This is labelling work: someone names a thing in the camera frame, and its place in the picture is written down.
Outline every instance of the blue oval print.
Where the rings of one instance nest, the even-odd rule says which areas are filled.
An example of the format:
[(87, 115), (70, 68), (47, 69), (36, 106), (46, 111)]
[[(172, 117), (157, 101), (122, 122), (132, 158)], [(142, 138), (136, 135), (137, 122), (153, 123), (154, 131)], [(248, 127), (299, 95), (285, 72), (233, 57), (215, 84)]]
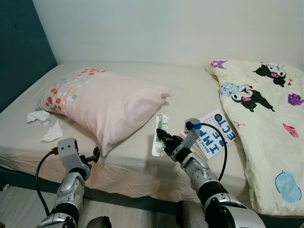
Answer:
[(275, 178), (275, 186), (279, 193), (288, 203), (295, 203), (302, 198), (300, 188), (297, 186), (293, 175), (282, 172)]

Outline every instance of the bed frame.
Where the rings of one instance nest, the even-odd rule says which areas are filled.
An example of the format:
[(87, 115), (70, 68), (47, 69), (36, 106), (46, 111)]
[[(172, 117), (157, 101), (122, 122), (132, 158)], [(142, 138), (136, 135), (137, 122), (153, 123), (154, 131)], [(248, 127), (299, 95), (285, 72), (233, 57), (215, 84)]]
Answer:
[[(57, 63), (51, 51), (32, 0), (0, 1), (1, 75), (4, 77), (0, 100), (2, 112), (14, 99), (29, 88)], [(56, 193), (59, 183), (40, 179), (42, 191)], [(8, 183), (26, 189), (36, 189), (35, 177), (0, 166), (0, 189)], [(85, 189), (85, 198), (126, 207), (175, 214), (177, 203), (149, 196), (131, 198), (117, 193)], [(304, 219), (278, 218), (260, 215), (267, 228), (299, 228)]]

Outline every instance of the teal headboard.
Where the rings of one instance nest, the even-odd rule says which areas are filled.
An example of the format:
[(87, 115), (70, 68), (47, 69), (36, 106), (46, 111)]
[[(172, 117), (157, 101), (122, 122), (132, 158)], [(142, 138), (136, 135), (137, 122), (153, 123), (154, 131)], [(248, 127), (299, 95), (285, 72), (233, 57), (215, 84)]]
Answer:
[(56, 65), (33, 1), (0, 1), (0, 112)]

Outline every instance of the floor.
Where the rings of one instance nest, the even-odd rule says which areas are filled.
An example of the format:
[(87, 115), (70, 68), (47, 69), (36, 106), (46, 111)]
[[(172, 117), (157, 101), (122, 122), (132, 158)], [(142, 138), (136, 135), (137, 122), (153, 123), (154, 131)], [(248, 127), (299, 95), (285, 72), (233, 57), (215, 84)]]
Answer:
[[(54, 205), (56, 194), (42, 193), (49, 209)], [(173, 215), (127, 208), (84, 199), (84, 209), (78, 228), (99, 216), (108, 216), (113, 228), (177, 228)], [(0, 191), (0, 222), (6, 228), (34, 228), (45, 217), (45, 211), (35, 190), (10, 186)]]

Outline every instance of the mattress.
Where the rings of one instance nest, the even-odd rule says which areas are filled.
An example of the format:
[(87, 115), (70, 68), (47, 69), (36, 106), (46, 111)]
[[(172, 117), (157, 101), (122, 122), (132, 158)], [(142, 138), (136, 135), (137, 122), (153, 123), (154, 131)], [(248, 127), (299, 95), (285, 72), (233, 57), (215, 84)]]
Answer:
[[(44, 126), (39, 121), (26, 123), (27, 113), (35, 110), (36, 102), (56, 79), (81, 67), (102, 68), (130, 76), (150, 80), (170, 87), (174, 96), (156, 114), (169, 116), (169, 131), (179, 134), (184, 121), (200, 118), (222, 106), (216, 78), (202, 67), (171, 66), (141, 63), (64, 63), (55, 67), (0, 114), (0, 165), (14, 171), (35, 175), (40, 160), (57, 142), (73, 137), (78, 142), (79, 153), (91, 156), (98, 145), (96, 138), (77, 123), (59, 114), (51, 114), (51, 123)], [(59, 119), (63, 137), (53, 142), (41, 142), (49, 127)], [(197, 199), (190, 187), (188, 176), (178, 163), (168, 156), (153, 157), (152, 142), (155, 117), (137, 132), (122, 141), (93, 163), (91, 176), (86, 182), (92, 189), (119, 193), (130, 197), (151, 196), (160, 200), (179, 201)], [(219, 175), (224, 152), (208, 161)], [(228, 161), (222, 184), (227, 190), (249, 206), (248, 185), (244, 175), (246, 158), (240, 139), (228, 146)], [(58, 156), (50, 156), (40, 170), (44, 179), (61, 182), (65, 175)]]

